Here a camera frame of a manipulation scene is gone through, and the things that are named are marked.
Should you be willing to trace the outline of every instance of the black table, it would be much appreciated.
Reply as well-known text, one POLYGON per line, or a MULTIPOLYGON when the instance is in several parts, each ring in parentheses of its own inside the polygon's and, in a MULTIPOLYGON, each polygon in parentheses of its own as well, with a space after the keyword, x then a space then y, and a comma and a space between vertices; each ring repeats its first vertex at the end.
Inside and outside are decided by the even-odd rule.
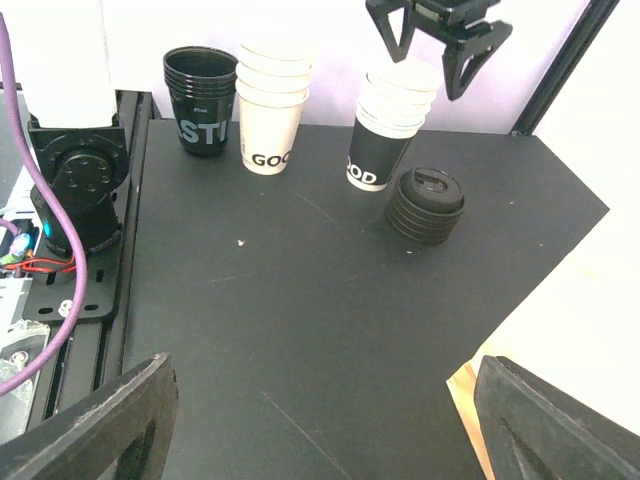
POLYGON ((172 354, 165 478, 483 478, 445 381, 607 209, 537 138, 421 132, 400 170, 466 194, 421 247, 347 182, 350 135, 302 126, 261 177, 237 126, 203 161, 151 122, 125 367, 172 354))

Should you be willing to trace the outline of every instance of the stack of black lids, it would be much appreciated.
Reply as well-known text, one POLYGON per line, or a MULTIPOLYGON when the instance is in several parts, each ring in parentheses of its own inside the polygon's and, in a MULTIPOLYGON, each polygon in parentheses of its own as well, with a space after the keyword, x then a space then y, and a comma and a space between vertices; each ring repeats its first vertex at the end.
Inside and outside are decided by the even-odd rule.
POLYGON ((449 238, 463 208, 464 195, 455 178, 441 170, 420 167, 398 179, 386 216, 404 237, 439 245, 449 238))

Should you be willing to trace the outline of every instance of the stack of white cups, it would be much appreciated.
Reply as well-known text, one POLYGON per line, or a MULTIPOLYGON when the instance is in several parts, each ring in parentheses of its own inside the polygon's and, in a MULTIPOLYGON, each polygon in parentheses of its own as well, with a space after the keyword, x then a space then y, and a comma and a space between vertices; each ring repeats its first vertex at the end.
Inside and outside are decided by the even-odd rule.
POLYGON ((260 175, 282 172, 289 162, 313 68, 310 48, 292 43, 240 45, 236 90, 244 166, 260 175))
POLYGON ((354 186, 366 191, 386 187, 442 83, 438 69, 414 58, 367 73, 356 118, 371 133, 358 125, 354 129, 347 164, 347 178, 354 186))

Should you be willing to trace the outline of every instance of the stack of black cups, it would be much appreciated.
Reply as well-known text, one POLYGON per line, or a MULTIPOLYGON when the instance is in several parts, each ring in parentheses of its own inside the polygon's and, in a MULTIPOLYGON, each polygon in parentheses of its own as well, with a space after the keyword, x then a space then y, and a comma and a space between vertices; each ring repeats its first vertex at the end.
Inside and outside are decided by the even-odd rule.
POLYGON ((396 182, 386 216, 402 236, 439 245, 449 238, 463 207, 464 196, 455 178, 440 170, 416 168, 396 182))
POLYGON ((224 151, 236 94, 233 55, 208 47, 181 47, 164 56, 164 78, 184 149, 199 157, 224 151))

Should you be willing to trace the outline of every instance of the purple cable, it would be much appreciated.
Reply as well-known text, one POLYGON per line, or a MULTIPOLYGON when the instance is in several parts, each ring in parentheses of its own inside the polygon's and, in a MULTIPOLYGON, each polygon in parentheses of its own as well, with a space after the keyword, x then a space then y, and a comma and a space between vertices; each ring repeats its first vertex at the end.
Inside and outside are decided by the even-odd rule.
POLYGON ((7 101, 7 110, 9 113, 9 122, 11 132, 20 151, 20 156, 24 162, 24 166, 33 178, 36 187, 42 194, 51 211, 54 213, 64 233, 69 239, 71 249, 76 261, 76 288, 73 292, 73 306, 67 315, 64 323, 58 330, 56 336, 49 342, 47 347, 38 355, 29 365, 27 365, 20 373, 11 377, 4 383, 0 384, 0 397, 9 393, 14 388, 22 385, 31 378, 45 363, 47 363, 60 349, 62 344, 69 338, 73 328, 76 325, 78 314, 82 308, 84 301, 84 293, 87 288, 87 258, 84 255, 84 248, 73 223, 69 219, 67 212, 64 211, 62 205, 56 198, 55 194, 47 185, 47 181, 40 174, 36 162, 31 156, 29 144, 22 130, 22 121, 20 119, 20 110, 18 107, 18 91, 16 89, 16 77, 13 68, 13 55, 11 53, 11 41, 9 32, 4 21, 4 15, 0 13, 0 65, 2 66, 2 80, 4 83, 4 94, 7 101))
POLYGON ((0 218, 0 227, 4 227, 11 232, 11 235, 17 237, 20 233, 18 226, 15 223, 11 223, 9 220, 5 220, 4 218, 0 218))

